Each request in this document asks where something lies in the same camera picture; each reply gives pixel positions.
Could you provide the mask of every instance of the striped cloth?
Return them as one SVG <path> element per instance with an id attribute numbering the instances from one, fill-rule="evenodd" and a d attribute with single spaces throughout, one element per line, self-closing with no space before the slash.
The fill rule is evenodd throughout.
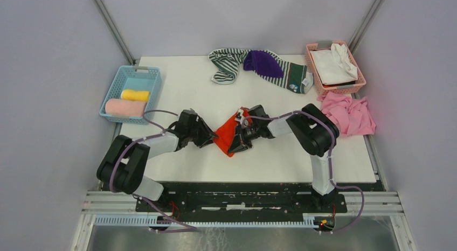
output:
<path id="1" fill-rule="evenodd" d="M 217 84 L 232 84 L 238 75 L 238 66 L 241 65 L 250 50 L 238 48 L 223 48 L 212 51 L 208 58 L 219 70 L 211 78 Z M 305 85 L 302 84 L 306 77 L 306 66 L 282 60 L 277 54 L 269 50 L 262 50 L 270 54 L 278 62 L 284 72 L 282 78 L 272 78 L 259 75 L 264 80 L 281 88 L 287 88 L 294 93 L 304 94 Z"/>

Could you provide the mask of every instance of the gray floor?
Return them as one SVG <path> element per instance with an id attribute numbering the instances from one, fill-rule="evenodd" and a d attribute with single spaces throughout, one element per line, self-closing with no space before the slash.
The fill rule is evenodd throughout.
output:
<path id="1" fill-rule="evenodd" d="M 337 228 L 353 218 L 337 218 Z M 353 228 L 320 235 L 306 228 L 201 228 L 155 234 L 144 227 L 96 226 L 88 250 L 399 250 L 389 217 L 362 218 Z"/>

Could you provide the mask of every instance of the blue basket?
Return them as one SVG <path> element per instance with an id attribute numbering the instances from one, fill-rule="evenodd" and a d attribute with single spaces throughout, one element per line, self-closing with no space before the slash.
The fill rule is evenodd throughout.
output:
<path id="1" fill-rule="evenodd" d="M 137 70 L 146 70 L 148 72 L 140 72 Z M 110 99 L 120 99 L 124 89 L 149 91 L 149 101 L 146 104 L 144 111 L 153 110 L 161 84 L 162 79 L 160 78 L 160 71 L 158 68 L 123 65 L 119 67 L 119 70 L 116 73 L 116 77 L 101 105 L 99 114 L 115 123 L 148 124 L 141 116 L 114 116 L 106 114 L 106 101 Z M 146 114 L 146 118 L 151 120 L 152 115 L 152 113 Z"/>

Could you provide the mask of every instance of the pink basket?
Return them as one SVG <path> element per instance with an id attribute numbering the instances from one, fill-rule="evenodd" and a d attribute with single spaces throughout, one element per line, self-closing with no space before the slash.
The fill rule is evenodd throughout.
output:
<path id="1" fill-rule="evenodd" d="M 344 41 L 333 41 L 333 43 L 347 46 L 347 44 Z M 362 72 L 360 71 L 356 61 L 354 60 L 352 53 L 348 50 L 349 60 L 351 61 L 352 64 L 354 64 L 357 67 L 356 83 L 353 85 L 344 85 L 344 86 L 324 88 L 324 86 L 322 85 L 322 82 L 321 82 L 321 78 L 319 77 L 319 73 L 317 72 L 316 66 L 314 65 L 313 57 L 311 56 L 311 51 L 323 50 L 323 49 L 330 49 L 330 47 L 326 47 L 326 48 L 321 47 L 320 48 L 319 44 L 317 44 L 317 43 L 308 44 L 308 45 L 306 45 L 306 52 L 305 52 L 306 63 L 313 73 L 314 85 L 316 85 L 317 93 L 319 95 L 322 95 L 322 94 L 325 95 L 330 91 L 334 92 L 334 93 L 339 93 L 339 94 L 356 93 L 363 85 L 366 84 L 365 78 L 363 77 Z"/>

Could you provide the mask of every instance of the gray wall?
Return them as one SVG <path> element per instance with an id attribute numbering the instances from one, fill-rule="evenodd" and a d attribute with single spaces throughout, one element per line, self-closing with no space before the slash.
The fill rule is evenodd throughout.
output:
<path id="1" fill-rule="evenodd" d="M 134 57 L 349 41 L 373 0 L 105 0 Z"/>
<path id="2" fill-rule="evenodd" d="M 0 250 L 68 250 L 125 63 L 92 0 L 0 0 Z"/>
<path id="3" fill-rule="evenodd" d="M 457 0 L 386 0 L 355 58 L 376 147 L 419 250 L 457 238 Z"/>

